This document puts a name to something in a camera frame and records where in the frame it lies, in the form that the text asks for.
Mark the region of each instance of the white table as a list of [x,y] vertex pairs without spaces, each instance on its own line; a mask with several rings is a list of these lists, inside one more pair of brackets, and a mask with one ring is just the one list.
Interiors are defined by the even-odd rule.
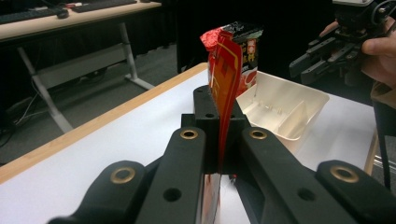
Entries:
[[[111,163],[148,165],[161,157],[181,114],[193,113],[192,91],[207,84],[202,63],[0,168],[0,222],[42,224],[69,216]],[[341,160],[367,168],[375,134],[370,106],[332,96],[295,156],[316,170]],[[248,223],[239,195],[221,182],[221,223]]]
[[[160,6],[161,3],[143,3],[138,1],[131,5],[109,7],[83,13],[77,13],[69,9],[69,17],[61,20],[56,16],[49,16],[29,21],[2,24],[0,25],[0,44],[3,46],[7,43],[10,45],[14,45],[15,42],[18,43],[18,52],[21,55],[29,74],[35,82],[37,90],[46,102],[50,115],[58,124],[59,128],[64,133],[67,133],[71,131],[73,127],[57,108],[55,103],[53,103],[48,92],[49,88],[110,66],[111,64],[118,63],[122,60],[126,60],[128,63],[130,74],[126,75],[126,77],[129,80],[147,90],[153,88],[151,84],[140,79],[136,73],[134,55],[129,43],[126,26],[122,18]],[[118,24],[122,43],[39,71],[35,70],[34,65],[31,63],[31,60],[24,51],[24,42],[32,41],[32,39],[47,38],[48,36],[62,34],[79,27],[97,25],[104,21],[114,21],[115,24]]]

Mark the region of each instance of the finger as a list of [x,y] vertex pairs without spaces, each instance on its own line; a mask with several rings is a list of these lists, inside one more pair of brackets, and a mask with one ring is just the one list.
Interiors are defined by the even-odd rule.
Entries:
[[369,55],[396,57],[396,38],[375,38],[364,41],[361,51]]
[[387,22],[385,22],[385,29],[388,30],[394,22],[395,20],[392,17],[388,17]]
[[322,32],[320,32],[319,37],[323,37],[324,35],[328,34],[332,30],[336,29],[338,27],[338,22],[334,21],[327,25]]

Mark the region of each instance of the screw hole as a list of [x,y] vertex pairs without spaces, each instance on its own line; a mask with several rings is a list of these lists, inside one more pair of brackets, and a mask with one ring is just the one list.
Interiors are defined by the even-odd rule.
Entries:
[[298,196],[304,201],[313,202],[317,196],[309,189],[299,189]]
[[163,197],[168,202],[175,202],[181,198],[181,191],[179,189],[167,189],[163,193]]

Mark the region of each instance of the crumpled red packaging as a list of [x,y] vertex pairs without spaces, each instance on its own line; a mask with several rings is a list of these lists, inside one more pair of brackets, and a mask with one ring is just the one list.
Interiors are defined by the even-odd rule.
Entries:
[[220,38],[231,39],[242,49],[242,55],[238,55],[240,60],[242,60],[242,68],[236,97],[256,83],[259,60],[258,44],[262,31],[262,26],[258,24],[235,21],[207,31],[200,36],[201,41],[208,51],[208,78],[210,87],[213,85],[216,59],[219,57],[217,49]]

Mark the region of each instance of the white box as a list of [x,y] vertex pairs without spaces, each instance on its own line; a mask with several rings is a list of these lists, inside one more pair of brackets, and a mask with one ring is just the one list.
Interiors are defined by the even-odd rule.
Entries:
[[304,141],[329,95],[280,77],[258,72],[257,83],[236,98],[253,127],[274,133],[294,152]]

